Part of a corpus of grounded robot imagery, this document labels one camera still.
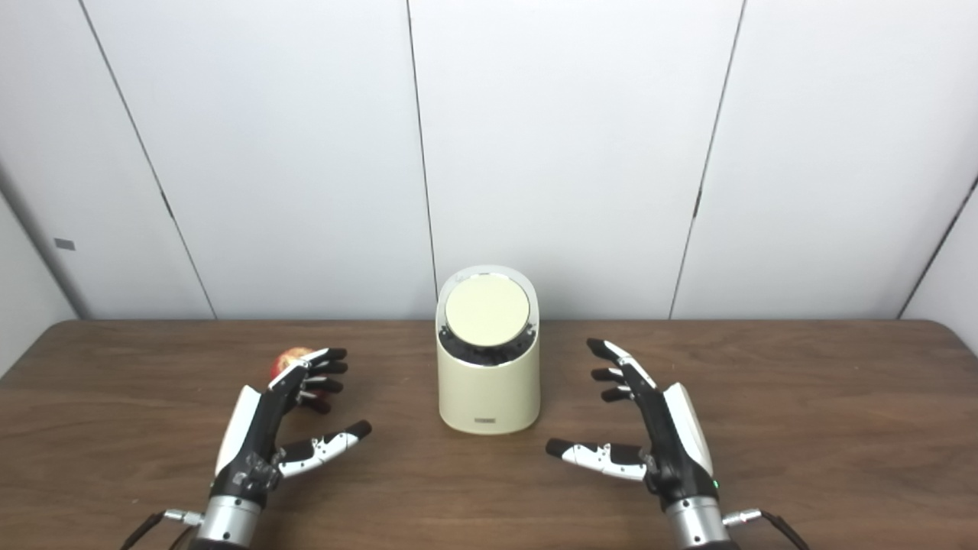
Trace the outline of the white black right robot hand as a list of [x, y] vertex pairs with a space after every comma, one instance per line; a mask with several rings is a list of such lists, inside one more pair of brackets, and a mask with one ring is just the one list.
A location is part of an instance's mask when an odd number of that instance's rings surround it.
[[594, 356], [612, 363], [591, 372], [594, 380], [614, 383], [602, 391], [602, 400], [635, 403], [649, 443], [597, 445], [552, 438], [546, 452], [604, 476], [642, 481], [663, 509], [696, 497], [718, 499], [708, 445], [685, 387], [674, 383], [660, 389], [637, 359], [611, 341], [588, 338], [587, 346]]

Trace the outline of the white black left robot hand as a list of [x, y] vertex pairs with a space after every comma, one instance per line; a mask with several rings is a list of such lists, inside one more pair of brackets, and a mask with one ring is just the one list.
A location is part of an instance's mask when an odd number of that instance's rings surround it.
[[301, 349], [283, 353], [274, 365], [266, 389], [244, 386], [218, 450], [209, 497], [248, 501], [260, 508], [284, 478], [318, 468], [347, 452], [371, 434], [371, 424], [359, 421], [318, 438], [279, 445], [283, 418], [296, 408], [320, 414], [329, 411], [326, 393], [340, 393], [335, 376], [347, 371], [345, 348]]

